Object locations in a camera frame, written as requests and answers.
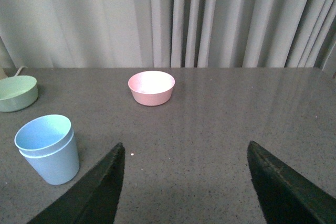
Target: gray countertop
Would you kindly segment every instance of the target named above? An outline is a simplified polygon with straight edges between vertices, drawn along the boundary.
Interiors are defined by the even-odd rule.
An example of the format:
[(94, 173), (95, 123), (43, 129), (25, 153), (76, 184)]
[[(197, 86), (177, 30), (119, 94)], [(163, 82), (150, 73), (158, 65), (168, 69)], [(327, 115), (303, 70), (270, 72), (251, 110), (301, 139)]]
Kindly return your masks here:
[[(136, 103), (127, 86), (144, 70), (23, 70), (39, 98), (0, 113), (0, 223), (29, 221), (118, 142), (126, 158), (117, 224), (266, 223), (247, 164), (251, 140), (336, 197), (336, 84), (321, 70), (162, 69), (176, 85), (156, 107)], [(47, 114), (70, 118), (77, 137), (80, 171), (60, 186), (14, 145), (25, 123)]]

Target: plastic bowl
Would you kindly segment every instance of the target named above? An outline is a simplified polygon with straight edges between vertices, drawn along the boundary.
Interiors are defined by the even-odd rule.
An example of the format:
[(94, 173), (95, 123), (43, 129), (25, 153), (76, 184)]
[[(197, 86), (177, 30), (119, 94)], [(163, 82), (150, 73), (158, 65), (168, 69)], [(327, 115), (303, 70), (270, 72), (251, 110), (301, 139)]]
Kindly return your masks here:
[(14, 76), (0, 80), (0, 111), (13, 112), (28, 107), (37, 99), (37, 80)]
[(145, 71), (133, 75), (128, 81), (134, 99), (145, 106), (158, 106), (167, 102), (173, 92), (175, 79), (161, 71)]

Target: cable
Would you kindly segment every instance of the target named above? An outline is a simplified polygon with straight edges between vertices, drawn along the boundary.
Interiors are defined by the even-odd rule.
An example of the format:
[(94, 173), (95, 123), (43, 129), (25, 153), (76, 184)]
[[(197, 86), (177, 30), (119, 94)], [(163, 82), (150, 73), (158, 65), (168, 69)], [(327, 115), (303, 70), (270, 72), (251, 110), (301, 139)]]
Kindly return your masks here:
[(16, 74), (15, 74), (14, 76), (18, 76), (18, 75), (20, 74), (20, 72), (22, 71), (23, 68), (27, 68), (27, 67), (26, 67), (26, 66), (21, 66), (21, 67), (17, 70), (17, 72), (16, 72)]

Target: cup rim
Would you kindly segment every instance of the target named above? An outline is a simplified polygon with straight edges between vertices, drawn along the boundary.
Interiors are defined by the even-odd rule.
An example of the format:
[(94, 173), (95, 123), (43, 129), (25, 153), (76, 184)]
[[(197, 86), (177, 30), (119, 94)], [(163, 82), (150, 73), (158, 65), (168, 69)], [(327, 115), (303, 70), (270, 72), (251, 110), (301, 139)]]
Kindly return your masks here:
[[(52, 144), (49, 144), (49, 145), (47, 145), (47, 146), (44, 146), (44, 147), (41, 147), (41, 148), (36, 148), (36, 149), (26, 149), (26, 148), (23, 148), (23, 147), (21, 147), (21, 146), (19, 146), (19, 145), (17, 144), (17, 137), (18, 137), (19, 133), (20, 133), (25, 127), (27, 127), (29, 124), (34, 123), (34, 122), (37, 121), (37, 120), (41, 120), (42, 118), (47, 118), (47, 117), (61, 117), (61, 118), (65, 119), (65, 120), (67, 120), (67, 121), (69, 122), (69, 128), (68, 128), (67, 132), (66, 132), (65, 134), (63, 134), (63, 136), (60, 137), (60, 139), (59, 139), (58, 141), (56, 141), (56, 142), (54, 142), (54, 143), (52, 143)], [(70, 121), (66, 116), (64, 116), (64, 115), (59, 115), (59, 114), (43, 115), (43, 116), (40, 116), (40, 117), (38, 117), (38, 118), (35, 118), (35, 119), (29, 121), (29, 122), (26, 123), (25, 125), (23, 125), (23, 126), (17, 131), (17, 133), (15, 134), (15, 137), (14, 137), (14, 143), (15, 143), (16, 147), (18, 147), (18, 148), (19, 148), (20, 150), (22, 150), (22, 151), (27, 151), (27, 152), (38, 152), (38, 151), (41, 151), (41, 150), (45, 150), (45, 149), (47, 149), (47, 148), (50, 148), (50, 147), (52, 147), (52, 146), (58, 144), (59, 142), (63, 141), (63, 140), (65, 139), (65, 137), (69, 134), (70, 131), (71, 131), (71, 121)]]

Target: blue cup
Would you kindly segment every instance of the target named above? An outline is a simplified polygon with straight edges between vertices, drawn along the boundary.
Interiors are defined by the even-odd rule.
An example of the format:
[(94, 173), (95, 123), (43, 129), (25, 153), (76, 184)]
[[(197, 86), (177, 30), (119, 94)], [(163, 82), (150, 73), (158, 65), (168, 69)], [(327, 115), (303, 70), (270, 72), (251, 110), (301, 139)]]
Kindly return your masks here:
[(16, 133), (14, 142), (37, 173), (51, 185), (70, 181), (79, 170), (74, 130), (63, 115), (45, 115), (28, 122)]

